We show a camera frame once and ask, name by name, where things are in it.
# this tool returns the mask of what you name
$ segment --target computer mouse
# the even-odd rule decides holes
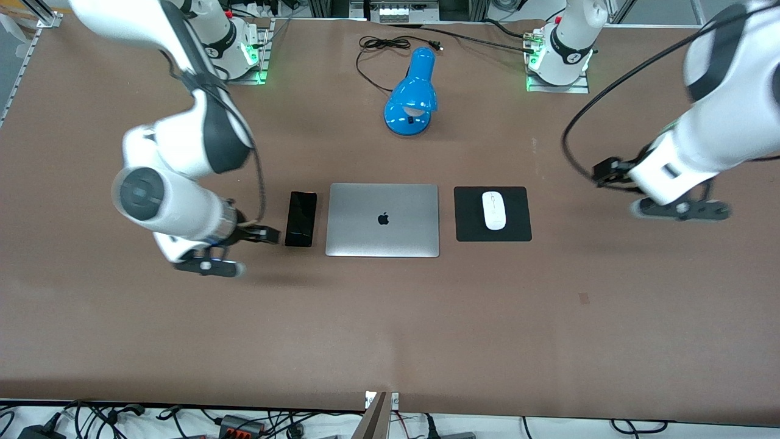
[[[495,191],[482,194],[482,209],[485,214],[485,226],[490,230],[501,230],[506,227],[506,211],[504,198]]]

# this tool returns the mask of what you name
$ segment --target black mouse pad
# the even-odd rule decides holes
[[[485,225],[482,194],[495,191],[504,198],[506,226],[490,230]],[[455,188],[455,229],[458,241],[530,241],[528,193],[522,186],[458,186]]]

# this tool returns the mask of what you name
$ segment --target smartphone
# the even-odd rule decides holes
[[[311,247],[314,235],[314,213],[317,211],[317,194],[293,192],[290,194],[290,208],[287,213],[287,247]]]

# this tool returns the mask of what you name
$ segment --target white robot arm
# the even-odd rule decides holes
[[[729,207],[688,193],[719,173],[780,150],[780,2],[731,5],[686,53],[684,79],[693,102],[635,160],[594,167],[600,186],[633,182],[648,195],[639,216],[724,220]]]
[[[71,0],[74,13],[96,34],[170,53],[195,102],[185,112],[125,134],[114,203],[129,220],[154,232],[176,269],[238,276],[243,266],[225,260],[227,247],[239,240],[275,244],[278,231],[246,223],[231,201],[197,180],[243,166],[254,148],[252,133],[176,5],[167,0],[118,3]],[[220,259],[211,257],[214,247],[224,249]]]
[[[260,56],[257,26],[228,18],[218,0],[169,0],[184,13],[221,79],[241,77]]]
[[[567,0],[560,23],[535,30],[541,44],[529,57],[528,69],[553,85],[569,85],[580,77],[593,55],[593,44],[607,23],[605,0]]]

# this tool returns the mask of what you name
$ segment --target laptop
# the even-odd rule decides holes
[[[334,183],[328,207],[328,256],[438,256],[435,184]]]

